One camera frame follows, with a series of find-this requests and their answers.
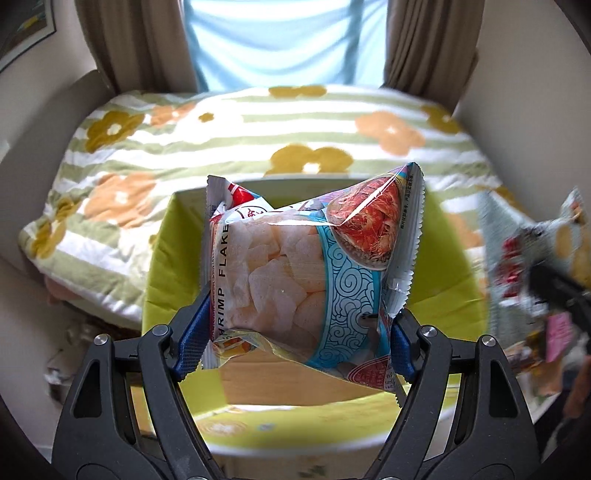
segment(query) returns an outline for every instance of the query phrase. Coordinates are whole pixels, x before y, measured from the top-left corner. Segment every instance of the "striped blanket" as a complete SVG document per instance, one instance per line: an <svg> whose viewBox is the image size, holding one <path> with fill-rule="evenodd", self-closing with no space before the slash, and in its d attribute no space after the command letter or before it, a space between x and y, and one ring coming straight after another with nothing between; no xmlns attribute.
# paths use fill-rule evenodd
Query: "striped blanket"
<svg viewBox="0 0 591 480"><path fill-rule="evenodd" d="M486 158L438 105L350 86L119 95L74 133L43 215L20 245L51 281L139 325L174 192L204 187L209 174L356 183L409 161L423 169L483 280L476 194L501 187Z"/></svg>

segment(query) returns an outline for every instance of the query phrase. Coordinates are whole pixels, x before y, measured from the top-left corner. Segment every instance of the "brown curtain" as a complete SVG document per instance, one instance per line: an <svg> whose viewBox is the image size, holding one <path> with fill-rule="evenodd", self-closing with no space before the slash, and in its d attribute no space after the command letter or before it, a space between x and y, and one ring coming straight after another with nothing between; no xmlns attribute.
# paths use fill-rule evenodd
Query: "brown curtain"
<svg viewBox="0 0 591 480"><path fill-rule="evenodd" d="M197 92L182 0L76 0L86 42L116 92Z"/></svg>
<svg viewBox="0 0 591 480"><path fill-rule="evenodd" d="M384 86L453 112L476 65L485 0L389 0Z"/></svg>

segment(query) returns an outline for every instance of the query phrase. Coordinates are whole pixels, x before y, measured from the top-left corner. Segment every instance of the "plastic packaging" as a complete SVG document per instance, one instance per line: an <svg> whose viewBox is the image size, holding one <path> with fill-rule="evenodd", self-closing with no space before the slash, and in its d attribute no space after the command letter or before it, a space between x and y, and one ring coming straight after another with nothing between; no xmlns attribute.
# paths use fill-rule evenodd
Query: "plastic packaging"
<svg viewBox="0 0 591 480"><path fill-rule="evenodd" d="M393 391L390 318L408 299L423 206L415 163L280 209L209 177L213 311L203 366L262 348Z"/></svg>
<svg viewBox="0 0 591 480"><path fill-rule="evenodd" d="M480 197L480 224L489 277L489 332L505 348L516 373L529 371L536 395L560 391L561 361L577 341L570 315L529 291L528 272L546 260L591 287L591 243L577 189L560 216L534 222L495 193Z"/></svg>

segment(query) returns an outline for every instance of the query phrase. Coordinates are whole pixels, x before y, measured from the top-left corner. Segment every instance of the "bed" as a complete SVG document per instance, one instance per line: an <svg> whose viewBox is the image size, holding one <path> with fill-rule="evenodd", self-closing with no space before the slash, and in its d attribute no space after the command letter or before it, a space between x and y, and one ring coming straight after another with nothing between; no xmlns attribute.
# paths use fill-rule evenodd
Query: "bed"
<svg viewBox="0 0 591 480"><path fill-rule="evenodd" d="M3 205L14 207L1 213L0 252L28 275L42 273L69 303L139 328L174 192L204 187L208 174L247 184L288 179L298 190L302 179L351 184L407 161L421 165L484 291L476 194L506 192L438 105L336 85L114 97L91 72L47 105L1 164Z"/></svg>

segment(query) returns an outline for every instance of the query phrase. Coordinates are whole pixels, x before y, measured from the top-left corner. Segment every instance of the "light blue curtain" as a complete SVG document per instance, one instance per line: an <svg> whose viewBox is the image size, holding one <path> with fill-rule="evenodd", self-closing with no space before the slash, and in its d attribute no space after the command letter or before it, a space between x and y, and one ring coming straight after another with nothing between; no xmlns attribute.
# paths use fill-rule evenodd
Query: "light blue curtain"
<svg viewBox="0 0 591 480"><path fill-rule="evenodd" d="M184 0L201 92L380 86L387 0Z"/></svg>

